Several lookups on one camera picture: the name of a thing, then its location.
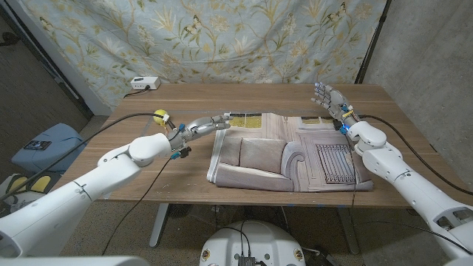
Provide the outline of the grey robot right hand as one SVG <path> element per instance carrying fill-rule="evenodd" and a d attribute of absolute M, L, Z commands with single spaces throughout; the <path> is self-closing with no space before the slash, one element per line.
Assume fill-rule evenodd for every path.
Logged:
<path fill-rule="evenodd" d="M 348 128 L 360 121 L 348 99 L 330 85 L 315 83 L 314 98 L 311 100 L 326 109 L 329 115 Z"/>

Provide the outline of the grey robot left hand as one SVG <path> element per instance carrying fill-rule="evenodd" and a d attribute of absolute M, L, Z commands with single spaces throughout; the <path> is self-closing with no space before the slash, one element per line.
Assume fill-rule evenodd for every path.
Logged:
<path fill-rule="evenodd" d="M 201 138 L 217 130 L 228 129 L 231 125 L 230 115 L 217 115 L 213 117 L 201 117 L 190 122 L 188 125 L 181 124 L 168 136 L 172 150 L 181 149 L 186 143 Z"/>

